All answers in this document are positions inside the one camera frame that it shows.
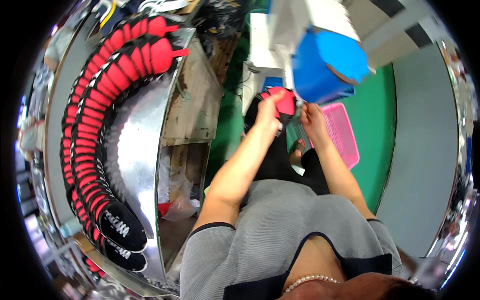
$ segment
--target woman's left hand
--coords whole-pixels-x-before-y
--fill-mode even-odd
[[[260,101],[258,104],[257,118],[255,119],[255,127],[260,128],[266,136],[273,138],[279,129],[280,121],[275,118],[277,112],[275,103],[285,96],[285,90],[281,90],[271,95],[267,99]]]

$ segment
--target gray shirt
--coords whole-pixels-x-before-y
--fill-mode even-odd
[[[400,275],[400,256],[385,226],[365,220],[344,197],[317,196],[294,182],[260,180],[252,183],[246,198],[234,228],[212,223],[190,236],[180,272],[180,298],[222,299],[226,287],[289,273],[310,235],[330,243],[347,277],[379,268],[386,270],[379,273]],[[376,267],[358,266],[359,261]]]

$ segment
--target woman's arm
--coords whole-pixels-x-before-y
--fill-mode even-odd
[[[349,199],[365,219],[375,218],[365,203],[357,181],[328,136],[325,117],[318,105],[305,104],[300,120],[315,147],[330,192]]]
[[[255,124],[232,158],[213,178],[193,230],[213,222],[235,225],[240,203],[278,130],[280,122],[274,117],[275,102],[283,95],[281,91],[259,103]]]

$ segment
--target white machine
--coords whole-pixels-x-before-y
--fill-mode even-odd
[[[243,66],[242,113],[265,86],[325,102],[369,74],[347,9],[337,0],[272,0],[250,15],[250,57]]]

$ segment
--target stack of shoe uppers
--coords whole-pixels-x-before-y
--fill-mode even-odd
[[[166,72],[175,57],[164,37],[178,29],[161,16],[122,21],[89,56],[72,86],[62,119],[60,159],[73,213],[95,248],[118,266],[141,272],[147,237],[135,215],[112,193],[102,166],[102,144],[115,105]]]

